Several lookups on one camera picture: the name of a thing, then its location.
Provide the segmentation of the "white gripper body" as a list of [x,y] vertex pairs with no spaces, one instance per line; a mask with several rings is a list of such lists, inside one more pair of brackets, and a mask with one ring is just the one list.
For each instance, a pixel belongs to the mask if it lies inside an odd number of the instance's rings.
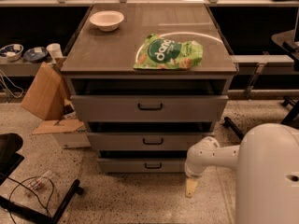
[[207,136],[190,147],[184,165],[186,176],[193,179],[200,178],[219,147],[219,142],[212,136]]

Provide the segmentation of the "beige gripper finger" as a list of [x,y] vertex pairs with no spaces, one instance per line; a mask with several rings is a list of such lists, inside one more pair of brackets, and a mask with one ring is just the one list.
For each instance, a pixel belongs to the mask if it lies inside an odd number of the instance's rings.
[[198,181],[196,179],[187,178],[185,181],[185,196],[191,198],[196,191]]

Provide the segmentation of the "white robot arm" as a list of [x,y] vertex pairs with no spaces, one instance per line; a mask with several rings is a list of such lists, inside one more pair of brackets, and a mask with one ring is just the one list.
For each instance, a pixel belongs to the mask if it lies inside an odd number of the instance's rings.
[[208,136],[189,148],[185,174],[208,166],[236,169],[235,224],[299,224],[298,129],[265,123],[229,147]]

